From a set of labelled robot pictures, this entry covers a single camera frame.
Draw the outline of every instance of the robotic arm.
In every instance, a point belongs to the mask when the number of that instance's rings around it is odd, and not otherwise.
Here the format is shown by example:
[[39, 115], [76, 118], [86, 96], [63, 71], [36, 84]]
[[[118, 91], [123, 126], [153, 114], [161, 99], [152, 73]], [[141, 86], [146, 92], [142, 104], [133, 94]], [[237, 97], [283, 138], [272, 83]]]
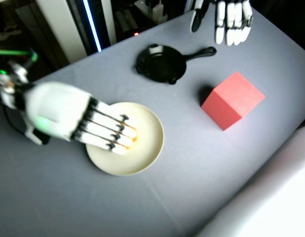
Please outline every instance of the robotic arm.
[[[9, 55], [12, 51], [0, 53]], [[53, 136], [126, 153], [137, 136], [134, 120], [71, 85], [28, 83], [26, 68], [37, 55], [32, 51], [24, 51], [24, 55], [30, 56], [25, 65], [9, 62], [12, 73], [0, 70], [0, 102], [21, 112], [27, 126], [26, 137], [39, 145]]]
[[216, 4], [216, 43], [221, 44], [225, 34], [228, 46], [245, 42], [253, 20], [253, 12], [249, 0], [196, 0], [191, 20], [191, 32], [194, 33], [198, 30], [210, 2]]

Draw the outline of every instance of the pink box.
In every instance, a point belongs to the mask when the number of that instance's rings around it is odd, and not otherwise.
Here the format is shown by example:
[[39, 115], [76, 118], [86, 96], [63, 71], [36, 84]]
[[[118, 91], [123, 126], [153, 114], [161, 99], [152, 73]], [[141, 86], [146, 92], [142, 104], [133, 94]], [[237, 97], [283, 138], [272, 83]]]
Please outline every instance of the pink box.
[[226, 130], [252, 111], [265, 96], [242, 74], [234, 73], [216, 86], [202, 105], [209, 117]]

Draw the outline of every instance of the cast iron skillet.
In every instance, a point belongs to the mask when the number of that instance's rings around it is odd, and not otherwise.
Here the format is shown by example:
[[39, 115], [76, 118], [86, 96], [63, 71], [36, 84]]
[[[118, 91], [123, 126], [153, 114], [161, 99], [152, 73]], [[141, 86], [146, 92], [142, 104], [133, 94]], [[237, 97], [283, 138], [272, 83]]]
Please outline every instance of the cast iron skillet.
[[152, 44], [138, 55], [136, 70], [154, 81], [175, 84], [186, 72], [188, 60], [213, 56], [216, 52], [214, 47], [208, 47], [194, 54], [182, 55], [174, 48]]

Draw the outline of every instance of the tabletop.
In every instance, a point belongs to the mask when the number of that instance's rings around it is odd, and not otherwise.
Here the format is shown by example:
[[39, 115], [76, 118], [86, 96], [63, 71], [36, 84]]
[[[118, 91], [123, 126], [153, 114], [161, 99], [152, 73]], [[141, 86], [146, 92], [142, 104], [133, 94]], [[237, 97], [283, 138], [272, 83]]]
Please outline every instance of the tabletop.
[[[15, 133], [0, 108], [0, 237], [190, 237], [270, 158], [305, 119], [305, 51], [254, 11], [246, 42], [214, 43], [215, 9], [189, 32], [191, 12], [41, 81], [62, 81], [108, 104], [137, 102], [160, 118], [165, 145], [147, 170], [108, 175], [85, 146], [52, 139], [37, 146]], [[188, 62], [175, 84], [157, 83], [134, 69], [152, 43], [183, 54], [215, 46], [213, 57]], [[266, 97], [222, 131], [200, 108], [204, 88], [234, 72]]]

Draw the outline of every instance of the white plate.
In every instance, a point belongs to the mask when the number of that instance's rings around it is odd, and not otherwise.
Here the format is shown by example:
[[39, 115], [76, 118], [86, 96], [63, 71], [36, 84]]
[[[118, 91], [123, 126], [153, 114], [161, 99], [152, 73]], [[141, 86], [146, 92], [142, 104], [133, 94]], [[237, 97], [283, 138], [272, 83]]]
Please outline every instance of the white plate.
[[123, 156], [86, 145], [89, 157], [99, 169], [109, 174], [139, 173], [152, 165], [162, 150], [164, 131], [161, 121], [153, 111], [137, 103], [121, 102], [111, 106], [136, 119], [137, 140]]

